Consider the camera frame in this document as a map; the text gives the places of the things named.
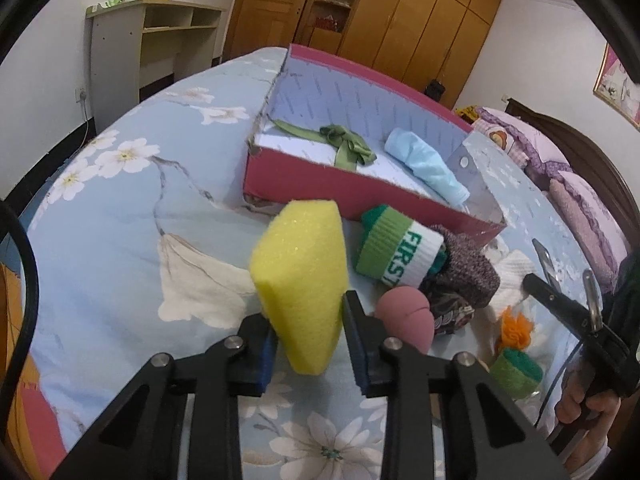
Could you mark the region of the orange fabric bow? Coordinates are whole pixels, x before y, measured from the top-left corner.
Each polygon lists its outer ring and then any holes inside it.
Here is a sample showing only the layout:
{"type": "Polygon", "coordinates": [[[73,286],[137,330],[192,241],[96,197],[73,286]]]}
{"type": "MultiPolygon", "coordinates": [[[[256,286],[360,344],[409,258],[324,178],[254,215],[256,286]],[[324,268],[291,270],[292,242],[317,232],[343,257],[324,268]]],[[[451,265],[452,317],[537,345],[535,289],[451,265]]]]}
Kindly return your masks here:
{"type": "Polygon", "coordinates": [[[522,312],[507,307],[500,316],[500,333],[495,344],[496,353],[504,349],[526,350],[532,342],[535,324],[522,312]]]}

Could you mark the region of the green knit scrubber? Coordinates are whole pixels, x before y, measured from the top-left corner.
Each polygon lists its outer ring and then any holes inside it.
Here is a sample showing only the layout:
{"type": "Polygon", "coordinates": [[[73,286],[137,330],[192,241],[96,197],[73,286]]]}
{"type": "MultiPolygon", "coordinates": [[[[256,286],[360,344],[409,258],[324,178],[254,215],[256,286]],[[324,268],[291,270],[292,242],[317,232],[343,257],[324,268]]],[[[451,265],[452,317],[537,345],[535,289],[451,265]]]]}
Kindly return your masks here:
{"type": "Polygon", "coordinates": [[[515,400],[531,396],[544,379],[544,371],[532,358],[523,351],[511,348],[504,348],[500,352],[489,367],[489,374],[515,400]]]}

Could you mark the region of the white paper towel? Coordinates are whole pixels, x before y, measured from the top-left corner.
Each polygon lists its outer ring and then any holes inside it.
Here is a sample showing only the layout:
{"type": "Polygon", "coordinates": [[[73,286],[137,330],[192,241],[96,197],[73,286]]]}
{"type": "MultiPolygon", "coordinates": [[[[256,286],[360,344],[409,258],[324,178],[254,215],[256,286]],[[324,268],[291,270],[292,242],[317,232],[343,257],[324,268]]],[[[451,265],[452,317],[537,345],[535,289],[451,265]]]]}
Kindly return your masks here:
{"type": "Polygon", "coordinates": [[[495,295],[484,309],[486,318],[491,323],[497,323],[507,308],[516,307],[527,298],[528,293],[524,292],[523,281],[526,275],[534,273],[536,268],[533,261],[518,249],[504,254],[497,249],[486,249],[484,256],[492,264],[500,280],[495,295]]]}

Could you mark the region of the purple knit sock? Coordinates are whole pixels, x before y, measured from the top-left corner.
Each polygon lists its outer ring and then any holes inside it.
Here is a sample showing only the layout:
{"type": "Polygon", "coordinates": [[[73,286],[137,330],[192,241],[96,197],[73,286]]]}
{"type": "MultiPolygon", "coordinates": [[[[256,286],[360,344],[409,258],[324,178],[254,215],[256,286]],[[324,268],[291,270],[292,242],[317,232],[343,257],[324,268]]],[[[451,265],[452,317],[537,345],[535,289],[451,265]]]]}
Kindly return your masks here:
{"type": "Polygon", "coordinates": [[[435,271],[429,270],[419,288],[429,292],[454,292],[474,309],[487,307],[500,286],[494,266],[482,254],[469,235],[454,234],[444,226],[430,226],[442,234],[446,256],[437,256],[435,271]]]}

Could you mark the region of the dark patterned fabric pouch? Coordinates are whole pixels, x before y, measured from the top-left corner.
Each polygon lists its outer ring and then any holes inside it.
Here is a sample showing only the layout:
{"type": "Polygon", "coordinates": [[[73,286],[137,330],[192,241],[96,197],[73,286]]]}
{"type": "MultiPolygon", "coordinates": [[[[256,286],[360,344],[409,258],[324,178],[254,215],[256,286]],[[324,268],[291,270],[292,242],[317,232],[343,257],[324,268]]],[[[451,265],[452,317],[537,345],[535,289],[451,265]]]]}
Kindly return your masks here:
{"type": "Polygon", "coordinates": [[[459,294],[434,286],[427,294],[434,316],[435,335],[452,335],[472,321],[475,309],[459,294]]]}

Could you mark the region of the pink round sponge puff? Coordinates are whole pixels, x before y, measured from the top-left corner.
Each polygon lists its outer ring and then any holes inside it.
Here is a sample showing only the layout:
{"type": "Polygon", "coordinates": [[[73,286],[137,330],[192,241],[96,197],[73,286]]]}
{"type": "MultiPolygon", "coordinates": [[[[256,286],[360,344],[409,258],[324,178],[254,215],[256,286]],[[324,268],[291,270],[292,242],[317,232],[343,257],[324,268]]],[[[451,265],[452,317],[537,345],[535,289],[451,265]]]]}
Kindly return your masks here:
{"type": "Polygon", "coordinates": [[[382,295],[374,315],[386,332],[427,354],[435,337],[435,319],[430,303],[419,289],[399,286],[382,295]]]}

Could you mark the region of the green white knit sock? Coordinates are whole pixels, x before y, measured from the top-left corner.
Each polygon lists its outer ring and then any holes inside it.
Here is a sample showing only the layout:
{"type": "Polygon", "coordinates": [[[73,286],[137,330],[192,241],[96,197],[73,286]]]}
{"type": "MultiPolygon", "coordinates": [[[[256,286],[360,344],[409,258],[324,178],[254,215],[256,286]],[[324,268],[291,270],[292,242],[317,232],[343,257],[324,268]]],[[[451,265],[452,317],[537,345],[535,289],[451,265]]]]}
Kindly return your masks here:
{"type": "Polygon", "coordinates": [[[357,273],[389,288],[419,288],[448,260],[445,237],[391,206],[381,205],[361,216],[362,239],[357,273]]]}

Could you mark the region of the light blue face mask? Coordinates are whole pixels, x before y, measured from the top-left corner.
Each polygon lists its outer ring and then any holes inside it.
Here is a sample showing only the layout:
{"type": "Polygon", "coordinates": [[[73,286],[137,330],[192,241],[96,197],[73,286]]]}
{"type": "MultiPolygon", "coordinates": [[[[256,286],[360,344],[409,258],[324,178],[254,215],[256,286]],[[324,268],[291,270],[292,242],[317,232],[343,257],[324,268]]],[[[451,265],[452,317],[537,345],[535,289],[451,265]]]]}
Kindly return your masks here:
{"type": "Polygon", "coordinates": [[[439,151],[414,132],[393,128],[384,148],[450,206],[460,207],[469,199],[470,191],[449,169],[439,151]]]}

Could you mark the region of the yellow sponge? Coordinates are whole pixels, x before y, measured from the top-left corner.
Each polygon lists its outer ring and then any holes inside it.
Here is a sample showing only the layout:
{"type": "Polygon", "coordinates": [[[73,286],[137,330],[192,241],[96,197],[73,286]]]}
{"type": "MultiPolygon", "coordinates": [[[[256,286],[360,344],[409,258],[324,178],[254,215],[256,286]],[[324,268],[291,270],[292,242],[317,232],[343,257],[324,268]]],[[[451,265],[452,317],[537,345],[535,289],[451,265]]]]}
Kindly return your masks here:
{"type": "Polygon", "coordinates": [[[348,289],[337,204],[288,203],[254,247],[250,278],[294,372],[324,373],[340,338],[341,304],[348,289]]]}

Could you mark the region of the green satin ribbon bow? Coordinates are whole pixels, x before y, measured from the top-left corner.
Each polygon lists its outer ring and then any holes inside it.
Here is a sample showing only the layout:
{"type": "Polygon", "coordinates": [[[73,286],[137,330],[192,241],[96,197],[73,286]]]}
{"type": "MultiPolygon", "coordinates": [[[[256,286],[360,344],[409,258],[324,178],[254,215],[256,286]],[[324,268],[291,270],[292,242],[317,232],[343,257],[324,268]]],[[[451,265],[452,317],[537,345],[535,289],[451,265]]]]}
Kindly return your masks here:
{"type": "Polygon", "coordinates": [[[333,166],[338,169],[356,172],[358,166],[371,166],[378,158],[363,137],[349,128],[327,125],[316,131],[280,119],[273,119],[272,122],[290,136],[332,146],[335,150],[333,166]]]}

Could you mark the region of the purple frilled pillow near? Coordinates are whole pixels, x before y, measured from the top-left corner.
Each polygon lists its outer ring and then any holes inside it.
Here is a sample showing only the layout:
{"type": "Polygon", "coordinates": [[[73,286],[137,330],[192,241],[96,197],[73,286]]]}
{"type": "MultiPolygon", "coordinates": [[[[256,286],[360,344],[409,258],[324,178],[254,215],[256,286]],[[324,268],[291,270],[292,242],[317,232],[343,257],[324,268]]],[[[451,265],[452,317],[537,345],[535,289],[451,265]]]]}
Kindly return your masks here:
{"type": "Polygon", "coordinates": [[[549,182],[553,205],[578,241],[600,287],[615,288],[631,246],[593,187],[574,172],[558,170],[549,182]]]}

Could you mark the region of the purple frilled pillow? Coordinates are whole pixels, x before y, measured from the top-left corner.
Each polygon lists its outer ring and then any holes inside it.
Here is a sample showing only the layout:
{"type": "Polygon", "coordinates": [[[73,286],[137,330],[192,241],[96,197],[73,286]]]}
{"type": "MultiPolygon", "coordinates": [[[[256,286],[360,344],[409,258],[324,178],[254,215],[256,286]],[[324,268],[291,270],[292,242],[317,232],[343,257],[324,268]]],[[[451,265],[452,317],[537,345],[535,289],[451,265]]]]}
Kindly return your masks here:
{"type": "Polygon", "coordinates": [[[503,130],[527,157],[527,165],[540,174],[556,170],[570,171],[570,162],[561,150],[541,131],[507,112],[482,106],[475,107],[478,118],[503,130]]]}
{"type": "Polygon", "coordinates": [[[615,288],[631,246],[593,187],[574,172],[558,170],[549,182],[553,205],[578,241],[600,287],[615,288]]]}

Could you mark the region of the dark wooden headboard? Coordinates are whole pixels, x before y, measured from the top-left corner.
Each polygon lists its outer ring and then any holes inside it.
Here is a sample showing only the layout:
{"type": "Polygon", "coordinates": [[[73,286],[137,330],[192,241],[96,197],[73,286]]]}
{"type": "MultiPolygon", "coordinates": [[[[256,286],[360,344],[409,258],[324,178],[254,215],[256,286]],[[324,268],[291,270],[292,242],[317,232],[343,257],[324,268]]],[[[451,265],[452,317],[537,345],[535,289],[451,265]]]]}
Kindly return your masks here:
{"type": "Polygon", "coordinates": [[[632,249],[639,248],[639,207],[622,174],[593,140],[554,117],[535,112],[518,100],[506,101],[506,112],[536,128],[564,154],[568,163],[597,192],[632,249]]]}

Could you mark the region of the purple frilled pillow far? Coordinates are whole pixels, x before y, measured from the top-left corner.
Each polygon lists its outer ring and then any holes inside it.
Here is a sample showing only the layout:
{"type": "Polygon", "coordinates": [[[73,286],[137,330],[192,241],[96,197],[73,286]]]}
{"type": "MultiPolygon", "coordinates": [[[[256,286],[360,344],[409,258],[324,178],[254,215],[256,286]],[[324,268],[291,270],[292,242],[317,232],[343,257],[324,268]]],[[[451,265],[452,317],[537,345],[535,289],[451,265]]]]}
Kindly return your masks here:
{"type": "Polygon", "coordinates": [[[570,171],[570,162],[561,150],[541,131],[507,112],[482,106],[475,107],[478,118],[503,130],[527,157],[527,165],[540,174],[556,170],[570,171]]]}

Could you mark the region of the yellow plush toy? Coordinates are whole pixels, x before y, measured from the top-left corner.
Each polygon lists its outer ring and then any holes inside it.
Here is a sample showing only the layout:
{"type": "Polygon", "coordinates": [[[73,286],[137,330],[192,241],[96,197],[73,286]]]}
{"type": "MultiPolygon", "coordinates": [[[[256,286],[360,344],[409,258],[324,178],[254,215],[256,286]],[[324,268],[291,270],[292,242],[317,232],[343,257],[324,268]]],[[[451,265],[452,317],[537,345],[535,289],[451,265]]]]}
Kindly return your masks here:
{"type": "Polygon", "coordinates": [[[478,114],[478,111],[475,105],[458,107],[454,110],[454,114],[456,114],[458,117],[460,117],[462,120],[464,120],[470,125],[473,125],[474,122],[476,122],[477,119],[480,118],[480,114],[478,114]]]}

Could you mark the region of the framed wedding photo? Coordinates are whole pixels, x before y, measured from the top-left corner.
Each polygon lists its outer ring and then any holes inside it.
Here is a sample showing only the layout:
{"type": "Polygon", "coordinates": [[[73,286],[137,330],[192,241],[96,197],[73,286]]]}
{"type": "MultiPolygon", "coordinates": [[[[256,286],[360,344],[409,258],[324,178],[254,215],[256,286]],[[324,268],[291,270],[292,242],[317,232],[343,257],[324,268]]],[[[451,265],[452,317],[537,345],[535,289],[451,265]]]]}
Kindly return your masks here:
{"type": "Polygon", "coordinates": [[[639,129],[639,86],[631,80],[609,44],[603,52],[593,94],[639,129]]]}

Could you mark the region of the black hanging bag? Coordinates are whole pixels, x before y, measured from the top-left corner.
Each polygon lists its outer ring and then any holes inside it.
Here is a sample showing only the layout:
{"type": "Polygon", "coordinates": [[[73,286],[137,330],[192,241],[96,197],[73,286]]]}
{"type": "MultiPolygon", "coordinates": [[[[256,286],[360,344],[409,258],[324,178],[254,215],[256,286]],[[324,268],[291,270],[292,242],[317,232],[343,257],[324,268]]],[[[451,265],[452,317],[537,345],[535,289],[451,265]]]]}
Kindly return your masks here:
{"type": "Polygon", "coordinates": [[[424,90],[424,94],[436,103],[440,102],[445,92],[446,87],[436,79],[432,79],[424,90]]]}

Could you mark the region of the red cardboard box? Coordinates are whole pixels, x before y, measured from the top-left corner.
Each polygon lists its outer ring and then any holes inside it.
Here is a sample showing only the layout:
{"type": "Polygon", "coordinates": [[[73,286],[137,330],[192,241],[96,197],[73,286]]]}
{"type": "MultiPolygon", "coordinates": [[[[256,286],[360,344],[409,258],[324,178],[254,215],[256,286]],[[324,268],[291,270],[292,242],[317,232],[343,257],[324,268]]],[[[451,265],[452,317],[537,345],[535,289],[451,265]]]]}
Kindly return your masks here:
{"type": "Polygon", "coordinates": [[[293,44],[248,139],[243,194],[262,208],[334,200],[349,220],[390,205],[484,245],[506,220],[465,144],[471,131],[405,84],[293,44]],[[412,133],[435,151],[449,178],[430,185],[386,151],[394,131],[412,133]]]}

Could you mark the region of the wooden wardrobe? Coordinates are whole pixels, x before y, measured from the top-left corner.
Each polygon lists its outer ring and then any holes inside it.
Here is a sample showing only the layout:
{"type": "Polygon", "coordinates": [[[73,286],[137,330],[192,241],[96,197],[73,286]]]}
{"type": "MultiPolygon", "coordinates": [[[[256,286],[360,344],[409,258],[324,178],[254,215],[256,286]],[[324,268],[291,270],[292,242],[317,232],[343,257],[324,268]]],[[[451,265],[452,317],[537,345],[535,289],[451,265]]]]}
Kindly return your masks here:
{"type": "Polygon", "coordinates": [[[295,42],[370,67],[454,108],[501,0],[307,0],[295,42]]]}

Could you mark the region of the beige shelf desk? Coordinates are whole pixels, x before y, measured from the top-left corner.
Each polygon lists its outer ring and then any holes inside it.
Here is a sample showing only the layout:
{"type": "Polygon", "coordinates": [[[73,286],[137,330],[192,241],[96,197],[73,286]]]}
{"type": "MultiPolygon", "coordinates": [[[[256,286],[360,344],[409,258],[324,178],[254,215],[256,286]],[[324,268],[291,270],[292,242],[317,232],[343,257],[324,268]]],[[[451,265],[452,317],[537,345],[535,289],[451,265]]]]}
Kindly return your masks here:
{"type": "Polygon", "coordinates": [[[89,96],[96,130],[137,106],[142,88],[212,66],[223,13],[176,0],[90,6],[89,96]]]}

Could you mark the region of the wooden door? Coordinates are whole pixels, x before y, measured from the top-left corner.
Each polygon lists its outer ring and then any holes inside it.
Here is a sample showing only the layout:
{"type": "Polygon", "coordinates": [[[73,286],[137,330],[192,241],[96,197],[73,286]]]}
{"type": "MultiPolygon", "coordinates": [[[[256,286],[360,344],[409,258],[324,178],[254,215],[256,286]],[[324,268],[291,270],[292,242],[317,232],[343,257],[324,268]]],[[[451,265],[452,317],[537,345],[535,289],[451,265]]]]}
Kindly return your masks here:
{"type": "Polygon", "coordinates": [[[307,0],[234,0],[222,59],[264,47],[287,47],[307,0]]]}

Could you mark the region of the green white box on desk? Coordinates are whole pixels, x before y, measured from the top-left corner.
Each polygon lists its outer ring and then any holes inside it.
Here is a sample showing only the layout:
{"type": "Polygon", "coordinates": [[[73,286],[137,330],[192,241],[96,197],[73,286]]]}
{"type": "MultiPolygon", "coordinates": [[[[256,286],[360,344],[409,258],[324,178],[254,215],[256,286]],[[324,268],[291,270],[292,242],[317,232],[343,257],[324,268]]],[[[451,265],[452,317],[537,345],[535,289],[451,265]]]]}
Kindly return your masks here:
{"type": "Polygon", "coordinates": [[[92,6],[88,6],[86,10],[87,16],[93,16],[94,14],[98,14],[103,11],[111,10],[116,8],[116,6],[123,6],[124,4],[137,2],[140,0],[105,0],[92,6]]]}

